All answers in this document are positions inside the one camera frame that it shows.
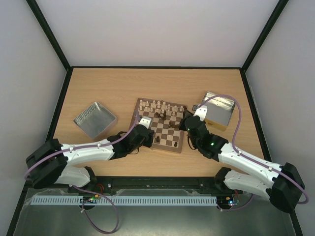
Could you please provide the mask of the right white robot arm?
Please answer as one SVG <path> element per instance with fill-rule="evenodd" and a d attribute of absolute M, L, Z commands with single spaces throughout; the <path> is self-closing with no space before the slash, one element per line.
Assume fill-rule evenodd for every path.
<path fill-rule="evenodd" d="M 189 145 L 204 157 L 231 165 L 243 171 L 238 173 L 222 168 L 216 175 L 215 188 L 219 192 L 242 190 L 268 200 L 285 213 L 293 213 L 299 204 L 305 185 L 297 168 L 260 159 L 234 146 L 233 143 L 207 130 L 206 109 L 194 114 L 185 110 L 180 130 L 187 131 Z"/>

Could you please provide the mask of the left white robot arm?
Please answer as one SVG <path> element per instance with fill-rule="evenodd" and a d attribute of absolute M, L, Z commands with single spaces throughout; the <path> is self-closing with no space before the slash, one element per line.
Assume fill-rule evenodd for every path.
<path fill-rule="evenodd" d="M 51 139 L 26 158 L 28 169 L 24 178 L 35 189 L 52 184 L 84 187 L 91 182 L 93 172 L 90 167 L 79 168 L 79 164 L 123 158 L 142 146 L 150 148 L 153 140 L 154 131 L 143 124 L 88 144 L 61 144 L 58 139 Z"/>

